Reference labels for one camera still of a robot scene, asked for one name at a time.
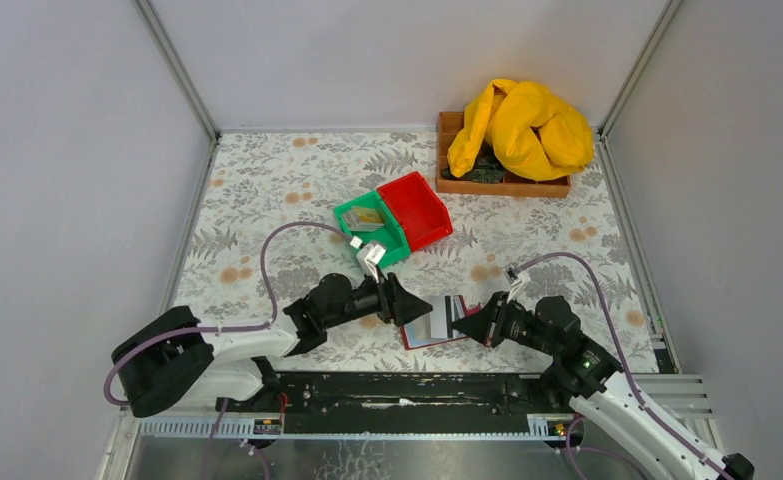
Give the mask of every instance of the yellow fabric bag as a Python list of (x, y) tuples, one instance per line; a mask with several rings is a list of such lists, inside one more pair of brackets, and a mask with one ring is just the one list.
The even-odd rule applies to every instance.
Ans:
[(493, 80), (465, 108), (464, 128), (448, 153), (453, 176), (473, 168), (483, 140), (506, 170), (536, 181), (581, 172), (594, 158), (585, 117), (533, 82)]

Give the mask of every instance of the floral tablecloth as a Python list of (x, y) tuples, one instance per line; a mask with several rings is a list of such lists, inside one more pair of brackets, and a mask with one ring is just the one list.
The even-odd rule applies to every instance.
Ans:
[[(436, 153), (435, 133), (224, 135), (175, 303), (227, 324), (269, 318), (259, 252), (272, 230), (296, 220), (337, 226), (332, 207), (411, 171), (432, 184)], [(574, 252), (601, 277), (632, 369), (657, 371), (626, 245), (596, 161), (573, 176), (563, 200), (439, 197), (455, 232), (388, 269), (408, 290), (485, 302), (508, 289), (501, 275), (505, 265), (557, 250)], [(362, 279), (342, 238), (310, 227), (279, 234), (267, 268), (280, 309), (327, 273), (347, 275), (354, 284)], [(584, 331), (614, 353), (591, 281), (578, 264), (552, 260), (530, 274), (521, 302), (533, 308), (541, 296), (564, 295)], [(371, 316), (331, 329), (329, 341), (306, 355), (271, 362), (281, 370), (541, 372), (550, 359), (513, 342), (487, 349), (469, 339), (406, 351), (399, 329)]]

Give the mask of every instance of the wooden crate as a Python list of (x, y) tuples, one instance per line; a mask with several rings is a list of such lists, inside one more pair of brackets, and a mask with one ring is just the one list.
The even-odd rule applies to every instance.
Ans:
[(474, 195), (506, 195), (510, 197), (565, 198), (571, 191), (571, 177), (557, 178), (547, 182), (536, 182), (506, 172), (502, 183), (476, 183), (441, 178), (441, 170), (447, 168), (447, 152), (456, 135), (464, 125), (462, 112), (441, 112), (438, 114), (438, 169), (435, 173), (436, 190), (441, 193), (471, 193)]

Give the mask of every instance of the gray wall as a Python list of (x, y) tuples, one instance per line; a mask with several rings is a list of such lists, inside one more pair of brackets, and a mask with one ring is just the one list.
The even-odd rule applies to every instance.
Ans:
[(665, 0), (156, 0), (224, 129), (433, 126), (495, 77), (600, 122)]
[(783, 478), (783, 1), (686, 2), (611, 143), (686, 370)]
[(206, 153), (130, 1), (0, 1), (0, 479), (93, 478)]

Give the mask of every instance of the green plastic box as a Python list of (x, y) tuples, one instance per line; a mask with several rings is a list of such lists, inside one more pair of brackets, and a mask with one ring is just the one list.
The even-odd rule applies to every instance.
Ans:
[[(376, 210), (382, 216), (385, 226), (373, 232), (351, 232), (344, 222), (344, 213), (347, 212), (350, 207), (354, 206), (367, 207)], [(338, 205), (332, 209), (332, 212), (335, 214), (335, 218), (338, 219), (338, 224), (341, 225), (341, 229), (344, 230), (344, 232), (358, 236), (364, 240), (365, 243), (376, 240), (385, 247), (385, 255), (382, 257), (382, 260), (379, 261), (379, 268), (385, 268), (388, 265), (397, 263), (411, 255), (412, 251), (409, 250), (409, 243), (406, 241), (406, 234), (403, 232), (403, 227), (400, 226), (397, 219), (391, 214), (391, 210), (388, 209), (388, 206), (385, 205), (385, 202), (382, 201), (382, 197), (379, 196), (379, 193), (377, 193), (376, 190), (371, 190), (355, 200), (350, 200), (343, 205)]]

